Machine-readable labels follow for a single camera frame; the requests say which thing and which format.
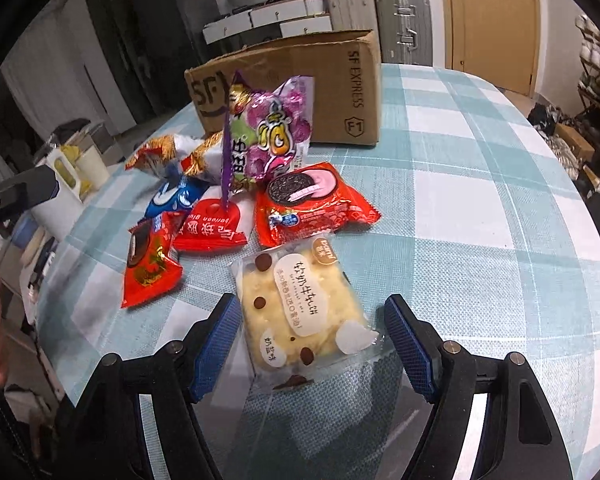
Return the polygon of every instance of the snack package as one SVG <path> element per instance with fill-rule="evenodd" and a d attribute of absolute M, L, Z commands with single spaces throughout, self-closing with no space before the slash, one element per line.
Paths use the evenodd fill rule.
<path fill-rule="evenodd" d="M 350 221 L 373 224 L 380 217 L 328 162 L 276 177 L 256 198 L 256 230 L 265 247 L 336 231 Z"/>
<path fill-rule="evenodd" d="M 257 386 L 280 389 L 338 373 L 378 339 L 328 235 L 232 264 Z"/>
<path fill-rule="evenodd" d="M 173 246 L 178 251 L 218 251 L 246 245 L 253 230 L 255 200 L 250 193 L 221 206 L 220 186 L 210 187 L 182 224 Z"/>
<path fill-rule="evenodd" d="M 165 211 L 188 214 L 208 188 L 208 182 L 192 176 L 171 177 L 151 199 L 141 221 L 154 218 Z"/>
<path fill-rule="evenodd" d="M 222 173 L 222 132 L 203 139 L 183 135 L 154 137 L 145 142 L 125 164 L 160 178 L 180 174 L 220 184 Z"/>
<path fill-rule="evenodd" d="M 303 165 L 314 113 L 314 79 L 296 76 L 273 92 L 251 89 L 239 72 L 229 90 L 222 185 L 251 189 Z"/>
<path fill-rule="evenodd" d="M 161 213 L 130 229 L 122 308 L 145 303 L 175 287 L 182 266 L 172 243 L 180 218 Z"/>

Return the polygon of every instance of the sf express box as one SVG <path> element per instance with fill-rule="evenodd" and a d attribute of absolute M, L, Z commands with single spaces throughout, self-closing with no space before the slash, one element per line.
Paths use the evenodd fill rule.
<path fill-rule="evenodd" d="M 240 70 L 256 89 L 275 90 L 294 75 L 314 78 L 317 142 L 375 144 L 381 120 L 380 50 L 371 30 L 319 32 L 247 47 L 185 72 L 200 121 L 222 130 L 232 78 Z"/>

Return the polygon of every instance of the screw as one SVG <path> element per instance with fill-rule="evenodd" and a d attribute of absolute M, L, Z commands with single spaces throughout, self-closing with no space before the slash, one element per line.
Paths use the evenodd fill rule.
<path fill-rule="evenodd" d="M 112 364 L 115 364 L 117 360 L 118 356 L 116 354 L 111 353 L 103 356 L 102 359 L 100 359 L 100 363 L 102 364 L 102 366 L 111 366 Z"/>
<path fill-rule="evenodd" d="M 184 345 L 182 344 L 182 341 L 171 341 L 169 343 L 167 343 L 167 353 L 171 354 L 171 355 L 176 355 L 179 354 L 180 352 L 182 352 L 182 349 L 184 348 Z"/>
<path fill-rule="evenodd" d="M 442 348 L 444 348 L 445 351 L 449 352 L 450 354 L 457 354 L 462 350 L 460 343 L 456 343 L 455 341 L 445 341 L 442 343 Z"/>
<path fill-rule="evenodd" d="M 525 363 L 525 357 L 522 354 L 519 354 L 518 352 L 513 352 L 510 356 L 509 359 L 511 359 L 511 362 L 515 365 L 523 365 Z"/>

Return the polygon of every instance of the red snack package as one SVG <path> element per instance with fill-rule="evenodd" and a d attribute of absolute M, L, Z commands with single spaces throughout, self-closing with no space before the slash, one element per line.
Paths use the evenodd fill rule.
<path fill-rule="evenodd" d="M 247 193 L 231 198 L 225 211 L 222 190 L 212 186 L 191 210 L 173 246 L 178 251 L 217 251 L 246 245 L 253 229 L 254 201 Z"/>
<path fill-rule="evenodd" d="M 182 276 L 173 238 L 181 215 L 163 212 L 129 229 L 122 308 L 152 300 L 175 287 Z"/>
<path fill-rule="evenodd" d="M 256 199 L 256 230 L 265 247 L 336 231 L 350 221 L 373 224 L 380 217 L 328 162 L 275 178 Z"/>

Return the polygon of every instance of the silver suitcase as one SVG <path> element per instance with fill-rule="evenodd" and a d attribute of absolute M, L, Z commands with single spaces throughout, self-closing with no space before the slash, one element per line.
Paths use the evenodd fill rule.
<path fill-rule="evenodd" d="M 382 62 L 433 66 L 429 0 L 376 0 Z"/>

